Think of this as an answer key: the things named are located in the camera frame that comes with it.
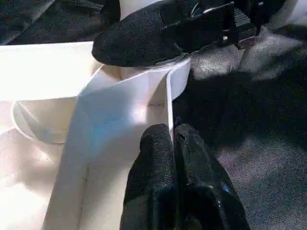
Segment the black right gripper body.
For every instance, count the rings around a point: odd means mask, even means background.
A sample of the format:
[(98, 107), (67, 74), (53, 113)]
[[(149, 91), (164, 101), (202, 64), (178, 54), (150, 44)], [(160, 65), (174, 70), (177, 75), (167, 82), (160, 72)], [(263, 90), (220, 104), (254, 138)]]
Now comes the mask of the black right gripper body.
[(235, 0), (225, 21), (223, 46), (246, 49), (255, 44), (262, 25), (284, 5), (284, 0)]

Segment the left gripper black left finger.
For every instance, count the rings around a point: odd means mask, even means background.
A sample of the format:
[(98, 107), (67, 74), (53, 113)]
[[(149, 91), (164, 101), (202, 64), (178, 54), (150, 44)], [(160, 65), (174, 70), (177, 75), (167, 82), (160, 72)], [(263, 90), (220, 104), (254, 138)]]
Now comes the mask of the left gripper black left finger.
[(168, 126), (147, 128), (128, 174), (122, 230), (172, 230), (177, 214), (177, 176)]

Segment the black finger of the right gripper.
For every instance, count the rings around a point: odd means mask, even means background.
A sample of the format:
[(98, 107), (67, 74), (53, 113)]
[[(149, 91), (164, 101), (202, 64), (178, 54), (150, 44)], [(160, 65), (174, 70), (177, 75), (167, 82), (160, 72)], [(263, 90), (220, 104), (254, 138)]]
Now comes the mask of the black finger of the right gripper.
[(118, 22), (120, 20), (119, 0), (104, 0), (99, 17), (99, 28), (104, 28)]
[(162, 0), (101, 32), (92, 55), (118, 67), (149, 67), (199, 51), (223, 36), (230, 0)]

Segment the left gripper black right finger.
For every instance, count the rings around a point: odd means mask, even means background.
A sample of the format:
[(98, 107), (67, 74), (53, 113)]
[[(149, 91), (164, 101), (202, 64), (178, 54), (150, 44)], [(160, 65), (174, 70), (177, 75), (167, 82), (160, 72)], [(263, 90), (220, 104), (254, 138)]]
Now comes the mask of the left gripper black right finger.
[(174, 130), (179, 213), (183, 230), (248, 230), (243, 205), (231, 179), (197, 130)]

